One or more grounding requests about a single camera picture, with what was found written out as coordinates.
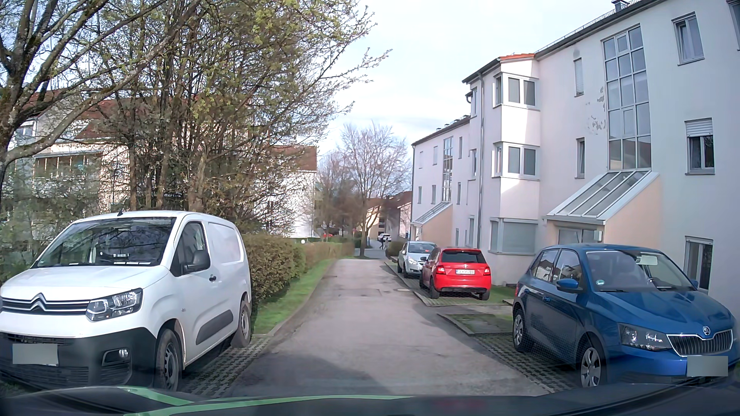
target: license plate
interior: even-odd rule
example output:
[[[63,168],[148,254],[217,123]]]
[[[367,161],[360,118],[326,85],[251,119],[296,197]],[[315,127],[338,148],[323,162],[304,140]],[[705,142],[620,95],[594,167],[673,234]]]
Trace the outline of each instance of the license plate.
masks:
[[[57,345],[55,343],[14,343],[13,364],[58,366]]]
[[[726,355],[689,355],[686,360],[686,377],[727,377]]]

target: blue car side mirror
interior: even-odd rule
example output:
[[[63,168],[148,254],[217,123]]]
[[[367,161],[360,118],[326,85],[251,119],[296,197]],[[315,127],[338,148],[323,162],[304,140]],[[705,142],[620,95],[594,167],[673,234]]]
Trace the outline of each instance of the blue car side mirror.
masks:
[[[560,279],[557,282],[555,282],[555,286],[557,287],[559,291],[565,292],[565,293],[583,292],[583,289],[579,287],[578,281],[576,279]]]

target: silver car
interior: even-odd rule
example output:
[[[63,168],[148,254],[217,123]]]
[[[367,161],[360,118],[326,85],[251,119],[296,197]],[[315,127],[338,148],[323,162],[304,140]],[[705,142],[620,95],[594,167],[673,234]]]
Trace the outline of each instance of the silver car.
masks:
[[[396,271],[404,278],[421,276],[421,268],[437,245],[430,241],[406,241],[398,252]]]

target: narrow road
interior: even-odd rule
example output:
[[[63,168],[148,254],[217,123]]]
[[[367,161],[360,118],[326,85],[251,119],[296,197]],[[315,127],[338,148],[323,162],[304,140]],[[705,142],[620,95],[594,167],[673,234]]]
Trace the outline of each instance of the narrow road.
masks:
[[[226,395],[545,394],[402,288],[382,261],[338,261]]]

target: red car rear window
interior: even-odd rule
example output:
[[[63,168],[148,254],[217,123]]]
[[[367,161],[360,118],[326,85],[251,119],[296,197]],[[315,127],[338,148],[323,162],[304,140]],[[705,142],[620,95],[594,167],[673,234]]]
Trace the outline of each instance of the red car rear window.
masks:
[[[451,250],[442,252],[443,263],[485,263],[483,254],[476,250]]]

